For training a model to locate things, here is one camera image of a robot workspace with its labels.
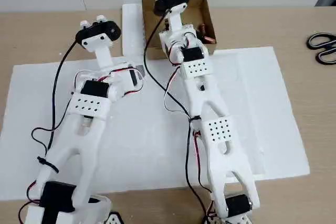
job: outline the white styrofoam sheet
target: white styrofoam sheet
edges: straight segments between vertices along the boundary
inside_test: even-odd
[[[216,51],[211,57],[218,86],[236,118],[240,139],[256,179],[300,176],[309,173],[302,140],[292,115],[285,84],[271,47]],[[165,60],[150,61],[149,68],[166,83],[172,68]],[[0,137],[0,200],[22,199],[38,174],[37,155],[43,148],[30,138],[32,128],[51,125],[51,89],[58,63],[15,66]],[[66,62],[57,88],[57,118],[70,98],[72,80],[79,69],[98,69],[95,60]],[[185,104],[181,80],[172,92]],[[184,162],[187,120],[163,108],[163,92],[146,78],[141,93],[112,106],[103,135],[100,165],[94,190],[98,192],[186,186]],[[38,132],[44,142],[49,134]],[[202,167],[206,167],[201,146]],[[193,147],[190,178],[197,184]],[[61,168],[57,179],[76,183],[78,157]],[[206,169],[202,169],[206,184]]]

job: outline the black wire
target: black wire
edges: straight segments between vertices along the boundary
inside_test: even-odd
[[[56,86],[57,86],[57,80],[58,80],[58,76],[59,76],[59,73],[61,71],[61,68],[63,66],[63,63],[64,61],[66,60],[68,54],[71,52],[71,50],[73,49],[73,47],[76,45],[76,41],[74,41],[72,43],[72,45],[69,47],[68,51],[64,54],[61,62],[59,63],[58,65],[58,69],[57,69],[57,72],[56,72],[56,75],[55,75],[55,80],[54,80],[54,86],[53,86],[53,95],[52,95],[52,107],[53,107],[53,117],[52,117],[52,126],[51,126],[51,129],[54,130],[55,129],[55,124],[56,124],[56,108],[55,108],[55,93],[56,93]],[[49,150],[51,148],[51,145],[52,145],[52,141],[54,140],[54,131],[51,132],[50,134],[50,139],[49,139],[49,143],[48,143],[48,148],[47,150]]]
[[[67,113],[67,109],[68,109],[68,107],[69,107],[70,100],[68,101],[68,104],[67,104],[67,106],[66,106],[66,108],[65,108],[65,110],[64,110],[64,113],[63,113],[63,116],[62,116],[61,120],[59,121],[59,123],[57,124],[57,126],[56,126],[54,129],[46,129],[46,128],[42,128],[42,127],[36,127],[36,128],[34,128],[34,129],[31,131],[31,134],[30,134],[30,135],[31,135],[32,139],[33,139],[34,141],[40,143],[41,145],[43,145],[43,147],[44,147],[44,149],[45,149],[45,156],[47,155],[47,152],[48,152],[47,146],[46,146],[44,143],[42,143],[41,141],[37,140],[37,139],[34,137],[34,132],[35,132],[36,130],[52,131],[52,132],[54,132],[56,129],[58,129],[58,128],[60,127],[61,123],[63,122],[63,119],[65,118],[65,115],[66,115],[66,113]]]
[[[151,72],[149,71],[149,69],[148,69],[148,67],[147,67],[146,53],[147,53],[147,49],[148,49],[149,43],[151,42],[151,40],[152,40],[152,38],[153,38],[153,36],[154,36],[154,34],[155,34],[157,28],[160,26],[160,24],[162,23],[163,19],[164,19],[165,16],[168,14],[168,12],[170,12],[170,9],[167,10],[167,12],[161,17],[160,21],[159,21],[159,22],[157,23],[157,25],[155,26],[154,30],[152,31],[152,34],[151,34],[151,35],[149,36],[149,38],[148,38],[148,41],[147,41],[147,43],[146,43],[146,46],[145,46],[145,49],[144,49],[144,52],[143,52],[143,64],[144,64],[144,66],[145,66],[145,69],[146,69],[147,73],[148,73],[149,76],[153,79],[153,81],[155,81],[155,83],[156,83],[157,85],[159,85],[159,87],[160,87],[161,89],[163,89],[164,91],[166,91],[166,88],[163,87],[162,84],[159,83],[159,82],[155,79],[155,77],[151,74]],[[177,105],[179,105],[179,106],[181,107],[181,109],[184,111],[184,113],[186,113],[187,115],[189,115],[188,112],[187,112],[187,109],[186,109],[186,108],[185,108],[185,107],[184,107],[184,106],[183,106],[183,105],[182,105],[182,104],[181,104],[175,97],[173,97],[172,94],[170,94],[169,92],[167,92],[167,94],[174,100],[174,102],[177,103]]]
[[[206,216],[207,214],[206,214],[206,210],[205,210],[204,204],[203,204],[203,202],[202,202],[200,196],[199,196],[199,195],[197,194],[197,192],[194,190],[194,188],[192,187],[192,185],[190,184],[190,181],[189,181],[188,162],[189,162],[190,134],[191,134],[191,126],[190,126],[190,123],[189,123],[188,139],[187,139],[187,151],[186,151],[186,155],[185,155],[185,178],[186,178],[188,187],[190,188],[190,190],[193,192],[193,194],[195,195],[195,197],[196,197],[197,200],[199,201],[199,203],[200,203],[200,205],[201,205],[201,207],[202,207],[203,213],[204,213],[204,215]]]
[[[56,124],[56,108],[55,108],[55,94],[56,94],[56,86],[57,86],[57,81],[58,81],[58,76],[59,76],[59,73],[61,71],[61,68],[63,66],[63,63],[64,61],[66,60],[66,58],[68,57],[69,53],[71,52],[71,50],[74,48],[74,46],[76,45],[76,41],[74,41],[72,43],[72,45],[69,47],[69,49],[67,50],[67,52],[64,54],[63,58],[61,59],[61,62],[59,63],[58,65],[58,68],[57,68],[57,71],[56,71],[56,75],[55,75],[55,80],[54,80],[54,86],[53,86],[53,93],[52,93],[52,107],[53,107],[53,117],[52,117],[52,126],[51,126],[51,129],[46,129],[46,128],[43,128],[43,127],[36,127],[34,128],[32,131],[31,131],[31,137],[34,141],[36,141],[37,143],[41,144],[44,149],[45,149],[45,156],[47,155],[47,152],[48,150],[51,148],[51,145],[52,145],[52,141],[54,140],[54,132],[56,129],[58,129],[58,127],[61,125],[61,123],[63,122],[63,119],[66,115],[66,112],[67,112],[67,109],[68,109],[68,106],[69,106],[69,103],[70,103],[70,100],[66,106],[66,109],[64,111],[64,114],[61,118],[61,120],[59,121],[58,125],[55,127],[55,124]],[[49,139],[49,143],[48,143],[48,147],[41,141],[37,140],[35,137],[34,137],[34,132],[36,130],[43,130],[43,131],[51,131],[51,134],[50,134],[50,139]],[[37,201],[35,200],[30,200],[29,198],[29,187],[27,188],[27,191],[26,191],[26,194],[27,194],[27,198],[29,199],[29,201],[25,204],[23,204],[23,206],[20,207],[19,211],[18,211],[18,218],[19,218],[19,222],[20,224],[23,224],[22,220],[21,220],[21,212],[22,210],[28,206],[29,204],[31,203],[37,203]]]
[[[197,173],[198,183],[203,189],[207,190],[209,193],[212,193],[212,191],[209,188],[203,186],[203,184],[201,183],[201,158],[200,158],[199,154],[198,154],[198,162],[199,162],[199,164],[197,166],[198,167],[198,173]]]

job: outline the screw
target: screw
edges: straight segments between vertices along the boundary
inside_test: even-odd
[[[165,29],[166,31],[169,30],[169,21],[168,21],[167,18],[164,20],[164,29]]]

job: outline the perforated plate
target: perforated plate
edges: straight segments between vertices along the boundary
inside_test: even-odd
[[[206,134],[206,138],[213,142],[230,141],[233,137],[231,124],[232,122],[230,121],[230,116],[223,116],[214,120],[202,122],[203,131]]]
[[[75,92],[72,95],[68,112],[106,119],[110,106],[111,101],[108,98]]]
[[[208,59],[184,62],[183,68],[187,78],[203,76],[213,72],[211,63]]]

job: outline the scissors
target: scissors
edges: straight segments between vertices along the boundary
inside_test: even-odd
[[[319,44],[313,44],[312,41],[316,38],[326,38],[329,40],[326,42],[319,43]],[[336,64],[336,59],[335,60],[325,60],[324,59],[324,56],[330,55],[336,52],[336,36],[335,35],[329,34],[329,33],[314,34],[307,39],[306,45],[311,50],[317,50],[321,48],[325,49],[316,54],[315,60],[318,63],[323,64],[323,65],[335,65]]]

